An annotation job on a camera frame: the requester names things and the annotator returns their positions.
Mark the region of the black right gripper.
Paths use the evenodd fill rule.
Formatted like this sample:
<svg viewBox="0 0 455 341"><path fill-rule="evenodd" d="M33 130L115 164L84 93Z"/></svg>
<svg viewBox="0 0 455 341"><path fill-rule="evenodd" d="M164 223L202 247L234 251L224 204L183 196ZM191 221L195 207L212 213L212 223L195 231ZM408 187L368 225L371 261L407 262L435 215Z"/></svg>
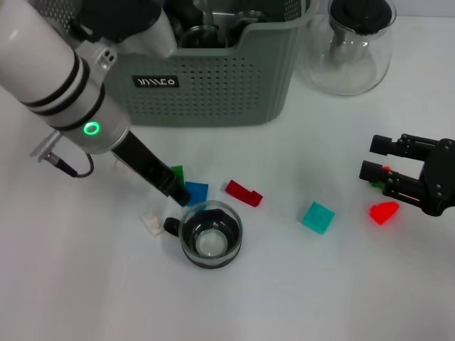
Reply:
<svg viewBox="0 0 455 341"><path fill-rule="evenodd" d="M445 209L454 206L454 140L437 141L403 134L393 141L385 136L374 135L370 152L424 161L420 174L424 185L417 179L387 170L380 164L363 161L359 178L371 183L382 183L384 196L414 205L433 217L441 216Z"/></svg>

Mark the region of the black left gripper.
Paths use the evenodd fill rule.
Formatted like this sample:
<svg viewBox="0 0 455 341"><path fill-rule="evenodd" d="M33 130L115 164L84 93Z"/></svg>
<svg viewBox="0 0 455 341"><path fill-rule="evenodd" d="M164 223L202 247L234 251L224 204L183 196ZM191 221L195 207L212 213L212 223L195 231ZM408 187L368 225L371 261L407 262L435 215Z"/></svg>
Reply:
<svg viewBox="0 0 455 341"><path fill-rule="evenodd" d="M112 149L113 154L166 197L181 207L191 201L191 195L176 174L159 160L132 132Z"/></svg>

